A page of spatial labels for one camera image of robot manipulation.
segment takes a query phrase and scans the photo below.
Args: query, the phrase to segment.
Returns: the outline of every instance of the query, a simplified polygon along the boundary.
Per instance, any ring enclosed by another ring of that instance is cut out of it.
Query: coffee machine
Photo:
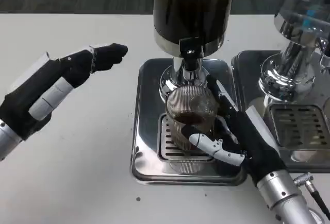
[[[203,59],[224,41],[232,0],[154,0],[155,41],[172,58],[151,59],[139,72],[131,172],[146,184],[237,185],[240,168],[172,141],[164,102],[177,87],[206,87],[211,74],[235,99],[231,70],[221,60]]]
[[[220,49],[232,0],[154,0],[155,41],[173,58],[139,72],[131,171],[146,184],[237,185],[244,170],[173,143],[164,101],[182,85],[219,80],[246,110],[254,106],[292,172],[330,171],[330,0],[282,0],[275,26],[282,51],[243,51],[232,69],[203,59]]]
[[[232,60],[237,103],[254,106],[290,171],[330,172],[330,0],[282,0],[275,27],[282,51]]]

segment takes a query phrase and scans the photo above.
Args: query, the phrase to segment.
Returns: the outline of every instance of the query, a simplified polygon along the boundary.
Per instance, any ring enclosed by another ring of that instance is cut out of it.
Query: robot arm
[[[211,76],[207,80],[219,103],[219,115],[226,123],[224,125],[223,121],[216,119],[215,128],[221,131],[220,139],[207,137],[188,125],[182,128],[183,135],[214,158],[243,166],[278,220],[286,224],[317,223],[299,185],[295,184],[280,158],[276,141],[256,110],[240,111],[219,81]],[[234,146],[234,150],[228,147],[228,143],[234,142],[226,126],[239,142],[240,146]]]
[[[96,71],[120,63],[127,47],[111,44],[50,60],[48,54],[22,76],[0,105],[0,160],[21,141],[42,129],[52,111]]]

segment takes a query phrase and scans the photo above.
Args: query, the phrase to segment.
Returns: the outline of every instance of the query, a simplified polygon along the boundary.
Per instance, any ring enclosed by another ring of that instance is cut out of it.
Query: black coffee liquid
[[[180,123],[185,125],[199,125],[204,122],[204,118],[194,112],[183,112],[174,117]]]
[[[223,41],[232,0],[154,0],[154,25],[168,41]]]

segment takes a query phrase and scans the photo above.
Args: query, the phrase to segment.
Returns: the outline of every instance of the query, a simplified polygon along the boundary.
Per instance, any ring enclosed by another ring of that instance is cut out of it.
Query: white table
[[[278,223],[250,178],[238,187],[146,186],[130,175],[138,70],[168,57],[153,40],[150,15],[1,14],[0,96],[46,50],[56,58],[111,42],[128,46],[124,61],[71,93],[0,163],[0,223]],[[212,57],[229,63],[242,50],[283,42],[271,15],[231,16]],[[330,176],[315,175],[315,184],[330,206]]]

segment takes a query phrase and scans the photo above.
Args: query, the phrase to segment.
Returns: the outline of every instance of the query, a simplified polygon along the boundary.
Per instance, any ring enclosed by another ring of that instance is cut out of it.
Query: drip tray grate
[[[183,151],[178,148],[172,141],[171,131],[167,122],[166,115],[162,116],[161,120],[159,155],[164,160],[180,160],[185,162],[206,162],[212,160],[211,156],[199,150],[198,148],[188,151]]]
[[[270,113],[278,142],[288,149],[329,149],[330,134],[317,106],[273,104]]]

